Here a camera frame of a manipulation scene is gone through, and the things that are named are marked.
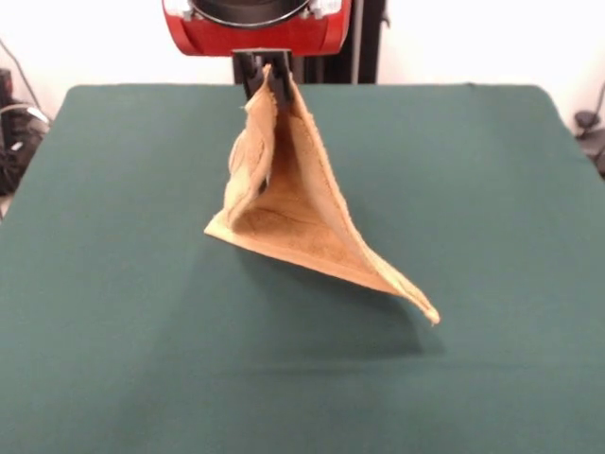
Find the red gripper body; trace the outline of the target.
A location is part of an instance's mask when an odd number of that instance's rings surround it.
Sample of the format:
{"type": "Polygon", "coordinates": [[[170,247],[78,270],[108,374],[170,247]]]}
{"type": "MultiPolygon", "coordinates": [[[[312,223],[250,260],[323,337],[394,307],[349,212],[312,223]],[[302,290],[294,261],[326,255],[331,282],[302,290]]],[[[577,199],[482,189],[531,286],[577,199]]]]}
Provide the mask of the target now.
{"type": "Polygon", "coordinates": [[[230,57],[238,49],[285,49],[294,57],[335,55],[344,44],[344,2],[163,1],[175,46],[186,56],[230,57]]]}

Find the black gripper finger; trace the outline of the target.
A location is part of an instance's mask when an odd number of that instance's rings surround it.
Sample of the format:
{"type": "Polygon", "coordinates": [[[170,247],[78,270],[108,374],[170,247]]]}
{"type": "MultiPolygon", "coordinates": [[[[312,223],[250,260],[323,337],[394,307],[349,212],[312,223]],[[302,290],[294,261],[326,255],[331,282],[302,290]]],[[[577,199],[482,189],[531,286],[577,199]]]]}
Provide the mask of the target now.
{"type": "Polygon", "coordinates": [[[266,81],[265,56],[264,49],[238,49],[233,53],[233,62],[238,65],[247,100],[251,100],[266,81]]]}
{"type": "Polygon", "coordinates": [[[267,64],[270,65],[269,87],[278,103],[292,101],[290,51],[270,49],[267,53],[267,64]]]}

